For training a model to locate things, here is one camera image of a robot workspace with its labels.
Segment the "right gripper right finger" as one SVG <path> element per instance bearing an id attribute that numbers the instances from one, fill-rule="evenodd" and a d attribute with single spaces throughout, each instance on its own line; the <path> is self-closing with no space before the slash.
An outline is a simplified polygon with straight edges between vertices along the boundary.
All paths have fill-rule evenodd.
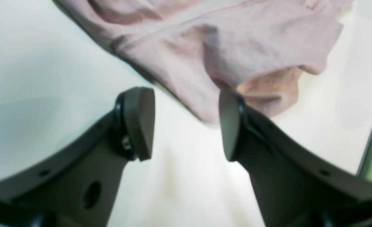
<path id="1" fill-rule="evenodd" d="M 372 182 L 306 150 L 231 89 L 219 115 L 226 159 L 248 172 L 265 226 L 372 227 Z"/>

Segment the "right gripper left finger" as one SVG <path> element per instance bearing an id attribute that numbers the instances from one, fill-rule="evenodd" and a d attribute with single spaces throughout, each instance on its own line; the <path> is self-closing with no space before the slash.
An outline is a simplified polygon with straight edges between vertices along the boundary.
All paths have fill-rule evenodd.
<path id="1" fill-rule="evenodd" d="M 126 164 L 152 156 L 155 94 L 122 92 L 112 111 L 63 150 L 0 181 L 0 224 L 105 227 Z"/>

